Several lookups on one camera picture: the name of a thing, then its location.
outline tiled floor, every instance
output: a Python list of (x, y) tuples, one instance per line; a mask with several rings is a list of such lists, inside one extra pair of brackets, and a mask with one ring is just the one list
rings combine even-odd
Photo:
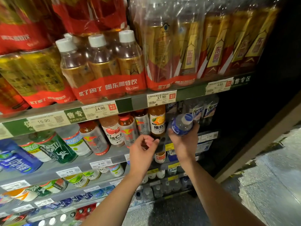
[[(283, 149), (258, 157), (256, 167), (222, 185), (268, 226), (301, 225), (301, 129)], [(124, 226), (210, 225), (198, 198), (189, 194), (129, 212)]]

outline left hand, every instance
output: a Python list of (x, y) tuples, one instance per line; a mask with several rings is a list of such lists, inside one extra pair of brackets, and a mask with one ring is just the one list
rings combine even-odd
[[(143, 141), (149, 147), (147, 150), (142, 147)], [(140, 182), (151, 165), (159, 141), (159, 139), (154, 140), (148, 135), (140, 135), (130, 146), (130, 174), (139, 179)]]

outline right hand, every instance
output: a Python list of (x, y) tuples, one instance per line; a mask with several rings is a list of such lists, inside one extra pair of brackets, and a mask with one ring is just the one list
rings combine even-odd
[(175, 152), (181, 164), (195, 161), (199, 128), (200, 125), (198, 123), (194, 123), (193, 128), (185, 136), (178, 136), (171, 128), (168, 129), (168, 136), (173, 142)]

